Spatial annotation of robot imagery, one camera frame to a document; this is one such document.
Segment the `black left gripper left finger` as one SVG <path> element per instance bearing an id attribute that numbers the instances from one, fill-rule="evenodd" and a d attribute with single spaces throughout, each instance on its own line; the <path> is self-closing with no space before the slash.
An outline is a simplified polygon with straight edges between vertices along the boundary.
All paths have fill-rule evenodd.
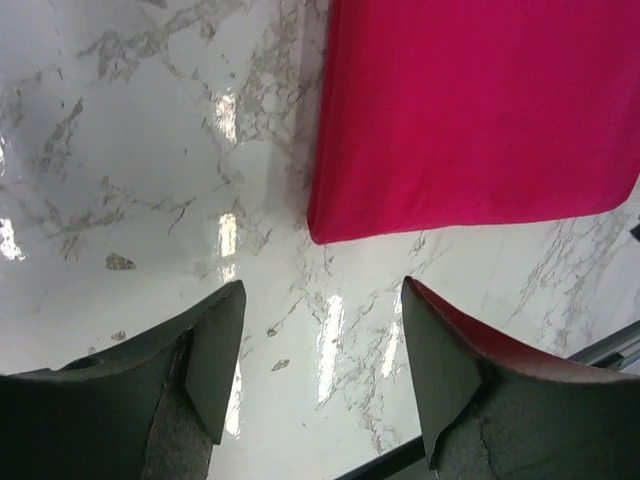
<path id="1" fill-rule="evenodd" d="M 222 440 L 246 290 L 61 369 L 1 380 L 5 479 L 204 479 Z"/>

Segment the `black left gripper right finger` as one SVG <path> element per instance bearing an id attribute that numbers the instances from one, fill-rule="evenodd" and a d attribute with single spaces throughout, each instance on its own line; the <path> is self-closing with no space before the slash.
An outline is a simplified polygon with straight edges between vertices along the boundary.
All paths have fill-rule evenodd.
<path id="1" fill-rule="evenodd" d="M 413 278 L 402 320 L 428 467 L 441 479 L 635 479 L 639 379 L 531 347 Z"/>

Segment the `crimson red t shirt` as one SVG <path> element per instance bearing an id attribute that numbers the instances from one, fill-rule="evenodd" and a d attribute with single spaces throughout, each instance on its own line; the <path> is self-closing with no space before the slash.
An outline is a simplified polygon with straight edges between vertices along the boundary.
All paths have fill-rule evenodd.
<path id="1" fill-rule="evenodd" d="M 318 244 L 618 207 L 639 175 L 635 1 L 334 1 Z"/>

